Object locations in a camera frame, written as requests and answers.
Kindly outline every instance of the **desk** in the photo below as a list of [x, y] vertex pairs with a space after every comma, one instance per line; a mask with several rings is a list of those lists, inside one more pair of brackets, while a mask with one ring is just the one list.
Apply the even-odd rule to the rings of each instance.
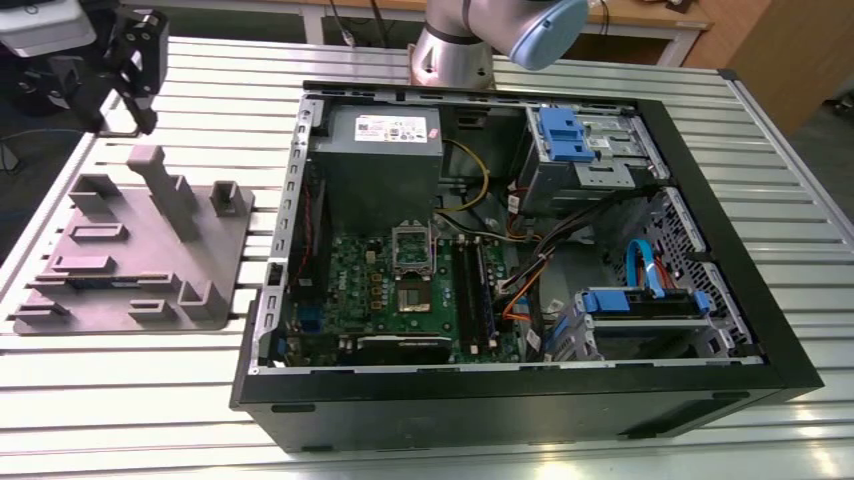
[[[382, 18], [408, 22], [424, 21], [427, 0], [377, 0]], [[687, 56], [699, 34], [711, 28], [712, 21], [696, 4], [681, 15], [663, 4], [637, 0], [607, 0], [609, 11], [608, 35], [667, 40], [657, 60], [659, 66], [677, 67]], [[182, 7], [236, 10], [264, 13], [289, 13], [302, 17], [306, 43], [325, 44], [321, 21], [332, 16], [328, 0], [140, 0], [150, 7]], [[341, 17], [373, 18], [366, 0], [334, 0]], [[596, 7], [589, 14], [583, 33], [599, 34], [604, 12]]]
[[[854, 476], [851, 225], [737, 84], [708, 70], [559, 62], [529, 73], [496, 58], [501, 90], [664, 102], [826, 387], [675, 439], [411, 452], [286, 455], [228, 409], [249, 299], [264, 278], [301, 82], [405, 83], [404, 51], [172, 38], [142, 139], [85, 135], [0, 269], [0, 314], [65, 225], [80, 172], [124, 186], [130, 145], [157, 143], [190, 184], [233, 179], [256, 196], [224, 330], [18, 337], [0, 322], [0, 475], [149, 479], [596, 480]], [[104, 109], [120, 109], [114, 95]]]

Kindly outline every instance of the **ram slot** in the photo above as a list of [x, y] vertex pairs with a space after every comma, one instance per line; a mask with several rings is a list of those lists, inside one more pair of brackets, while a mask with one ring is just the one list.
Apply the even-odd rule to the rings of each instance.
[[477, 243], [475, 245], [473, 254], [477, 258], [477, 274], [479, 274], [479, 282], [480, 288], [476, 290], [476, 295], [480, 297], [481, 301], [481, 320], [485, 324], [487, 331], [487, 345], [489, 348], [495, 348], [497, 343], [495, 341], [495, 337], [497, 332], [495, 331], [495, 316], [492, 315], [492, 293], [489, 288], [489, 275], [485, 266], [485, 255], [483, 252], [483, 244]]
[[477, 354], [476, 316], [472, 311], [468, 293], [468, 274], [465, 268], [465, 246], [453, 245], [451, 252], [451, 267], [453, 269], [453, 297], [456, 301], [456, 329], [459, 343], [464, 352]]
[[465, 246], [465, 266], [468, 267], [465, 273], [468, 278], [469, 302], [472, 311], [475, 312], [473, 319], [477, 332], [477, 345], [483, 351], [489, 345], [489, 330], [484, 312], [489, 311], [492, 306], [484, 302], [485, 299], [481, 294], [483, 283], [485, 282], [488, 286], [488, 280], [485, 277], [485, 268], [481, 268], [479, 247], [479, 244], [468, 244]]

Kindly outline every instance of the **wooden cabinet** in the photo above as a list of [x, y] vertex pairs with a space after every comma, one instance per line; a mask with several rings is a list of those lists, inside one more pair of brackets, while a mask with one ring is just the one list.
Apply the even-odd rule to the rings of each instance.
[[791, 134], [854, 71], [852, 0], [699, 0], [715, 26], [683, 66], [729, 68]]

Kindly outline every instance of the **sticker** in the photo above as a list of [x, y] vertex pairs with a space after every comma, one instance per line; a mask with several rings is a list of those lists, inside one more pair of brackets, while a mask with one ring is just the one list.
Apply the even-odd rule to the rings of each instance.
[[548, 304], [548, 306], [545, 307], [545, 311], [548, 313], [557, 313], [560, 310], [563, 310], [564, 304], [560, 300], [557, 300], [556, 298], [551, 299], [551, 303]]
[[708, 24], [707, 23], [701, 23], [701, 22], [676, 22], [676, 27], [685, 27], [685, 28], [707, 28]]
[[356, 142], [427, 143], [427, 118], [360, 115]]
[[587, 145], [589, 148], [611, 148], [607, 138], [588, 138]]
[[515, 195], [507, 197], [507, 211], [509, 213], [519, 213], [519, 197]]
[[533, 350], [539, 352], [539, 335], [536, 335], [533, 330], [528, 329], [528, 334], [524, 336], [524, 339], [531, 344]]

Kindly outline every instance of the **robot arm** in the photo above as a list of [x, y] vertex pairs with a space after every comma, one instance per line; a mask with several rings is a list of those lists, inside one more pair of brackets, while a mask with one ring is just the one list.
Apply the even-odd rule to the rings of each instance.
[[126, 10], [116, 0], [0, 0], [10, 88], [69, 109], [86, 131], [101, 131], [104, 118], [97, 105], [78, 100], [81, 70], [118, 92], [138, 131], [153, 131], [150, 102], [165, 79], [166, 42], [165, 16]]
[[545, 68], [572, 45], [587, 14], [587, 0], [429, 0], [412, 83], [489, 88], [492, 48], [528, 70]]

